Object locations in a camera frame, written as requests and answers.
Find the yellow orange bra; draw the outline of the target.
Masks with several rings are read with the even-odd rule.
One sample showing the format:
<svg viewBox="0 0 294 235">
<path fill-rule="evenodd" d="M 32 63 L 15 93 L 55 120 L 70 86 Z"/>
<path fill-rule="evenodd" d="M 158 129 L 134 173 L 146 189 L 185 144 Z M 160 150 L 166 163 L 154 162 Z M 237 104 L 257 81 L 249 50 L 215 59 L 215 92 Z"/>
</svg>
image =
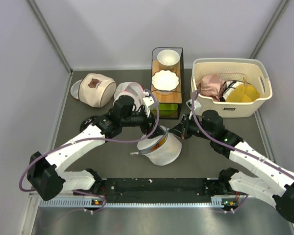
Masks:
<svg viewBox="0 0 294 235">
<path fill-rule="evenodd" d="M 163 137 L 158 143 L 156 143 L 151 150 L 154 151 L 156 149 L 158 149 L 159 147 L 161 147 L 166 141 L 166 137 Z"/>
</svg>

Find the white mesh laundry bag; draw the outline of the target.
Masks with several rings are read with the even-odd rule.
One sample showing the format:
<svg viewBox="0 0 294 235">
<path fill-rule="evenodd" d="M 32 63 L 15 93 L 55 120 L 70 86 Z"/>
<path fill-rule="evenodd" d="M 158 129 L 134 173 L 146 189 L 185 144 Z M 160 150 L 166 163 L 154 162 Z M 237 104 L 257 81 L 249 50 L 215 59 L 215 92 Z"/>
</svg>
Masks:
<svg viewBox="0 0 294 235">
<path fill-rule="evenodd" d="M 166 137 L 165 143 L 158 149 L 152 151 L 151 148 L 158 143 L 163 137 Z M 137 152 L 131 152 L 130 155 L 144 155 L 154 164 L 164 166 L 175 161 L 181 153 L 182 143 L 169 132 L 169 128 L 165 135 L 152 139 L 145 139 L 137 143 Z"/>
</svg>

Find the black wire wooden rack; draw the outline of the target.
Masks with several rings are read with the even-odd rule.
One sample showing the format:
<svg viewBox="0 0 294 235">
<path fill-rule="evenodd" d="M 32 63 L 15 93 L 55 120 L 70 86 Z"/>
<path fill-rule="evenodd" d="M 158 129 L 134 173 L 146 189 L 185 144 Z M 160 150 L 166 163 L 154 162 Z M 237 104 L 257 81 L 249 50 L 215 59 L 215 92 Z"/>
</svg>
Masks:
<svg viewBox="0 0 294 235">
<path fill-rule="evenodd" d="M 158 60 L 157 60 L 157 54 L 164 50 L 164 49 L 172 49 L 175 50 L 176 52 L 179 53 L 180 55 L 180 61 L 177 63 L 177 65 L 174 66 L 173 69 L 171 70 L 166 70 L 161 68 Z M 152 76 L 161 70 L 166 70 L 166 71 L 173 71 L 177 74 L 179 77 L 179 82 L 180 84 L 178 87 L 172 91 L 172 92 L 161 92 L 161 91 L 156 91 L 156 89 L 152 85 Z M 151 54 L 151 92 L 155 95 L 157 98 L 159 104 L 161 103 L 169 103 L 169 104 L 177 104 L 178 105 L 178 110 L 174 112 L 170 116 L 161 116 L 161 119 L 179 119 L 181 109 L 182 109 L 182 103 L 184 101 L 184 51 L 183 48 L 181 47 L 157 47 L 152 51 Z"/>
</svg>

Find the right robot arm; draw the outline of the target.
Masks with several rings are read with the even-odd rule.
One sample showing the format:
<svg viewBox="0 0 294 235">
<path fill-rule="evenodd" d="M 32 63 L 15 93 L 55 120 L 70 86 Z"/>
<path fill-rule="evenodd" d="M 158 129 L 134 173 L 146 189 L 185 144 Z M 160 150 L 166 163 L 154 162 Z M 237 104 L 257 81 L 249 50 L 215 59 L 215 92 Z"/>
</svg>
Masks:
<svg viewBox="0 0 294 235">
<path fill-rule="evenodd" d="M 235 169 L 223 170 L 219 176 L 219 188 L 223 193 L 238 191 L 251 195 L 275 208 L 284 219 L 294 224 L 294 172 L 275 164 L 240 136 L 227 130 L 218 112 L 205 111 L 201 118 L 184 115 L 170 132 L 184 140 L 192 136 L 209 140 L 215 152 L 254 175 L 250 177 Z"/>
</svg>

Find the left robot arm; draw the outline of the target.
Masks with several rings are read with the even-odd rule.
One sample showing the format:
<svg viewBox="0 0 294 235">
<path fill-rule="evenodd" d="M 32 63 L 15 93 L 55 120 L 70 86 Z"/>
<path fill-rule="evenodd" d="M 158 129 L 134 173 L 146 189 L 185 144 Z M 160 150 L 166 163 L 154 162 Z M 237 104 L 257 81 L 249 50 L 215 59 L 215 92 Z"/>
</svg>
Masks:
<svg viewBox="0 0 294 235">
<path fill-rule="evenodd" d="M 139 127 L 142 140 L 164 134 L 159 119 L 150 111 L 156 107 L 153 95 L 143 98 L 142 105 L 134 110 L 134 99 L 121 95 L 108 113 L 98 116 L 80 134 L 60 147 L 30 157 L 27 180 L 45 201 L 66 191 L 88 191 L 96 194 L 101 190 L 101 178 L 92 169 L 68 172 L 66 169 L 92 149 L 106 142 L 118 142 L 115 138 L 125 127 Z"/>
</svg>

